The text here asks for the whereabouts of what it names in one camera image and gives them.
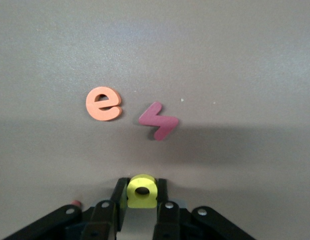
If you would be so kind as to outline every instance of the pink letter z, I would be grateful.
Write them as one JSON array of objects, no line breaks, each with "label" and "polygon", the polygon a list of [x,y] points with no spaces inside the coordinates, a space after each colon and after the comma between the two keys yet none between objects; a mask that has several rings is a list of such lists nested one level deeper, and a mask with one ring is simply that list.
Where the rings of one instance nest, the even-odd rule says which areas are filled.
[{"label": "pink letter z", "polygon": [[178,118],[174,116],[159,116],[158,113],[161,109],[162,104],[156,101],[139,117],[141,125],[159,127],[154,134],[157,141],[163,140],[179,122]]}]

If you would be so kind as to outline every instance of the round hole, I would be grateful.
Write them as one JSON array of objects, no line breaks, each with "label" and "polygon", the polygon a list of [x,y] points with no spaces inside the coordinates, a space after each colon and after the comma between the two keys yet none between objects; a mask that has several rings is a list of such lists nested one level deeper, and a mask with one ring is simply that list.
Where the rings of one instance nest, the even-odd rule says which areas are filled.
[{"label": "round hole", "polygon": [[206,215],[207,215],[206,210],[205,210],[205,209],[202,209],[202,208],[201,208],[201,209],[198,209],[197,212],[198,212],[198,214],[201,215],[201,216],[206,216]]},{"label": "round hole", "polygon": [[168,209],[172,209],[174,207],[174,204],[172,202],[168,202],[165,204],[165,207]]},{"label": "round hole", "polygon": [[66,211],[66,214],[73,214],[75,210],[73,208],[70,208]]},{"label": "round hole", "polygon": [[99,232],[97,232],[97,231],[93,231],[93,232],[90,234],[91,237],[97,237],[98,235],[99,235]]},{"label": "round hole", "polygon": [[141,186],[135,190],[135,193],[137,193],[139,195],[147,195],[147,194],[149,194],[149,189]]},{"label": "round hole", "polygon": [[101,204],[101,207],[102,208],[107,208],[107,207],[109,207],[109,202],[103,202],[103,204]]}]

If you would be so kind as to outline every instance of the yellow foam piece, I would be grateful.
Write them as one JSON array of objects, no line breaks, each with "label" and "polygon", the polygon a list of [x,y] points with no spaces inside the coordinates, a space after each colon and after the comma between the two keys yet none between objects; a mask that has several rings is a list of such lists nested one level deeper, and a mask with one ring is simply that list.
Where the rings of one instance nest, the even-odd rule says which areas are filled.
[{"label": "yellow foam piece", "polygon": [[[139,194],[138,188],[147,188],[148,194]],[[153,209],[157,207],[158,189],[156,180],[147,174],[134,176],[127,186],[128,207],[131,209]]]}]

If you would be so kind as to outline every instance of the silver screw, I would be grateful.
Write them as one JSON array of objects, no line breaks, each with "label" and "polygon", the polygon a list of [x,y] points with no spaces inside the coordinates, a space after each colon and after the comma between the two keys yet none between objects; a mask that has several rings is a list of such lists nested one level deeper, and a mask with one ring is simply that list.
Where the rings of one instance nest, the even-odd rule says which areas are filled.
[{"label": "silver screw", "polygon": [[198,212],[198,214],[201,215],[201,216],[206,216],[206,215],[207,215],[206,210],[205,210],[205,209],[202,209],[202,208],[201,208],[201,209],[198,209],[197,212]]},{"label": "silver screw", "polygon": [[174,204],[171,203],[171,202],[168,202],[165,204],[165,207],[168,208],[168,209],[172,209],[174,207]]},{"label": "silver screw", "polygon": [[101,204],[101,207],[102,208],[107,208],[107,207],[109,207],[109,202],[104,202],[103,204]]},{"label": "silver screw", "polygon": [[70,208],[66,211],[66,214],[73,214],[75,210],[73,208]]}]

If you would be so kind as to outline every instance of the table surface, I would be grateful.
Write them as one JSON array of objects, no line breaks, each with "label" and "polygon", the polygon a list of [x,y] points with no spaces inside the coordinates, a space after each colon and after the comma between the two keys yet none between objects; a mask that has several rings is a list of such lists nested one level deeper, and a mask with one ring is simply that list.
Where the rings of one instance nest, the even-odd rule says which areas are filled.
[{"label": "table surface", "polygon": [[[100,86],[119,118],[87,113]],[[180,120],[164,141],[138,124],[155,101]],[[258,240],[310,240],[310,0],[0,0],[0,239],[137,174]],[[155,215],[130,209],[118,240]]]}]

